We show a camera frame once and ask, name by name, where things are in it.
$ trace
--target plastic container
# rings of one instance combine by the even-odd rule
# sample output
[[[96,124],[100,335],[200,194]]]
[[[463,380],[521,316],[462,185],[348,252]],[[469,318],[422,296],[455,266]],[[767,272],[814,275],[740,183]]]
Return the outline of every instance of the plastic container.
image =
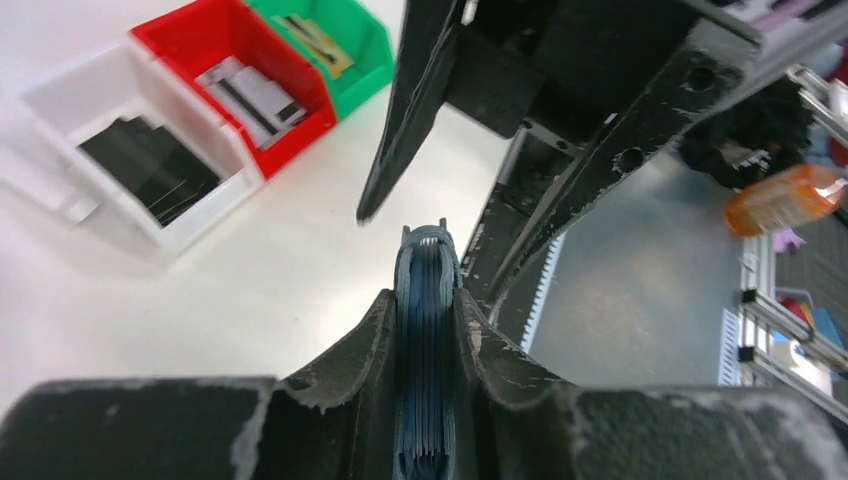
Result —
[[[743,237],[797,227],[836,211],[846,186],[848,178],[842,170],[797,165],[739,192],[724,216]]]
[[[85,178],[94,198],[114,207],[170,254],[183,250],[263,184],[238,132],[129,37],[58,67],[15,92],[13,101],[59,154],[69,175]],[[78,147],[121,116],[167,125],[221,177],[220,185],[162,227]]]
[[[340,120],[391,83],[395,74],[386,27],[356,0],[247,0],[280,35],[323,74]],[[275,17],[297,14],[332,37],[354,64],[338,79]]]
[[[270,178],[338,122],[321,73],[239,0],[199,0],[132,30],[157,57],[240,132]],[[252,66],[303,105],[305,120],[265,151],[197,81],[229,56]]]

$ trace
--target black object in bin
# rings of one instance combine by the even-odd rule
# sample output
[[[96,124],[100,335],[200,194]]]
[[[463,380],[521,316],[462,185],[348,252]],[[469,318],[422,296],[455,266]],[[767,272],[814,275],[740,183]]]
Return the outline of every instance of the black object in bin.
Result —
[[[119,118],[80,145],[167,226],[220,183],[220,178],[167,129],[143,118]]]

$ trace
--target yellow object in bin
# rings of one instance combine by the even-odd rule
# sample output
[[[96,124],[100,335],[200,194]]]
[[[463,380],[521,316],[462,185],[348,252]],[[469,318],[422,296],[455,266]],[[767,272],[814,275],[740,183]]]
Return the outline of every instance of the yellow object in bin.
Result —
[[[275,15],[272,18],[300,40],[315,58],[327,67],[333,80],[337,80],[353,65],[353,59],[339,47],[333,37],[324,33],[311,19],[303,19],[296,13],[285,17]]]

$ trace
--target orange bottle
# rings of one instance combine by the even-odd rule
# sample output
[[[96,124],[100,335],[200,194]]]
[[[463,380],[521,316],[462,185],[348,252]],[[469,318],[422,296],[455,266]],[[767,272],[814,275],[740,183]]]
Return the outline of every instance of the orange bottle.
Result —
[[[724,218],[743,237],[797,227],[839,208],[846,186],[848,175],[843,170],[797,165],[736,194]]]

